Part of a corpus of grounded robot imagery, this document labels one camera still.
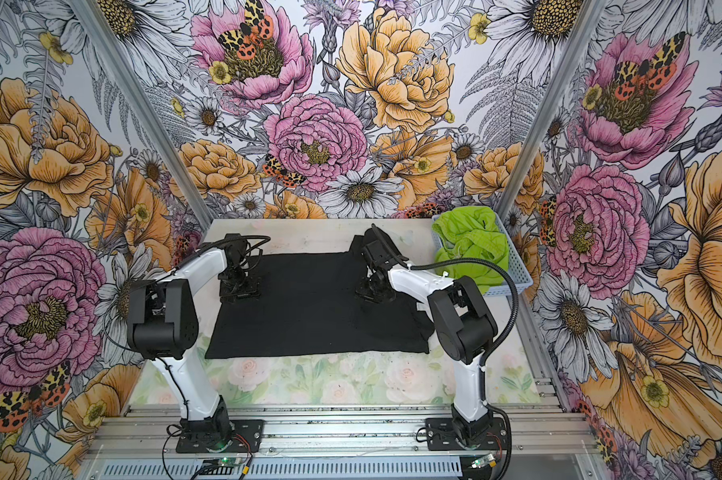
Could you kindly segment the black garment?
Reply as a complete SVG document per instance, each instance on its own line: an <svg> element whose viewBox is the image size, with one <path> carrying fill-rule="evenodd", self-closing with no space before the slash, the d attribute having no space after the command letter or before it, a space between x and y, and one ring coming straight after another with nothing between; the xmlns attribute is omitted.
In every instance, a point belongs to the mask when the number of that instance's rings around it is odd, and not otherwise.
<svg viewBox="0 0 722 480"><path fill-rule="evenodd" d="M345 252L265 256L254 270L259 296L223 301L206 358L428 353L435 328L414 299L357 295L367 275L361 248L355 236Z"/></svg>

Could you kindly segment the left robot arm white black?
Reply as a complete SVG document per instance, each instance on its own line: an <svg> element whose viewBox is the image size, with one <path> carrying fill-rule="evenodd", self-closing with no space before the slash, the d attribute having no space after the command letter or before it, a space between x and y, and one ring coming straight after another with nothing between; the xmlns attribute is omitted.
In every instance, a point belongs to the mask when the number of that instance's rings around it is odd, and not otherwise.
<svg viewBox="0 0 722 480"><path fill-rule="evenodd" d="M220 281L222 299L251 298L259 284L249 277L267 235L233 233L201 244L169 272L136 282L129 290L128 349L150 361L168 382L179 405L177 451L224 452L251 447L251 427L231 422L222 395L212 385L196 342L200 322L195 295Z"/></svg>

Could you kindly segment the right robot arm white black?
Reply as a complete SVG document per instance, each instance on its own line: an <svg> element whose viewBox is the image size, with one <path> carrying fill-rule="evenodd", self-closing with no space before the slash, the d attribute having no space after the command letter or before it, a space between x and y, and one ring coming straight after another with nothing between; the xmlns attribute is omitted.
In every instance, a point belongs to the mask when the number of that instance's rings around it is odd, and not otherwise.
<svg viewBox="0 0 722 480"><path fill-rule="evenodd" d="M378 304L402 296L424 307L441 348L453 361L455 396L452 425L461 445L474 447L489 432L494 414L486 399L484 353L498 326L475 281L438 275L404 259L390 237L371 226L360 241L368 275L357 295Z"/></svg>

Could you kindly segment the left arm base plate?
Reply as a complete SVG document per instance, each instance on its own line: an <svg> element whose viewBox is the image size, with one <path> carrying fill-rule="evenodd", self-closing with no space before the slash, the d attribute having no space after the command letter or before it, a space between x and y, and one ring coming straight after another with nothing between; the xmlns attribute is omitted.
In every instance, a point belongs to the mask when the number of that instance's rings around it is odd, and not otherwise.
<svg viewBox="0 0 722 480"><path fill-rule="evenodd" d="M180 454L257 453L265 422L234 420L226 426L212 420L181 421L181 433L175 451Z"/></svg>

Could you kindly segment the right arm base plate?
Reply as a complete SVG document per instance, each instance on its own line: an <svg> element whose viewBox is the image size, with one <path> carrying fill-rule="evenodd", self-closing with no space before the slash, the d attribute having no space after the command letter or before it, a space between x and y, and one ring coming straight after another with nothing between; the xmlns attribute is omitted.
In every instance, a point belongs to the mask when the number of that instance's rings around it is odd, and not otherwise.
<svg viewBox="0 0 722 480"><path fill-rule="evenodd" d="M511 430L499 416L467 422L462 418L427 418L424 438L430 451L508 451Z"/></svg>

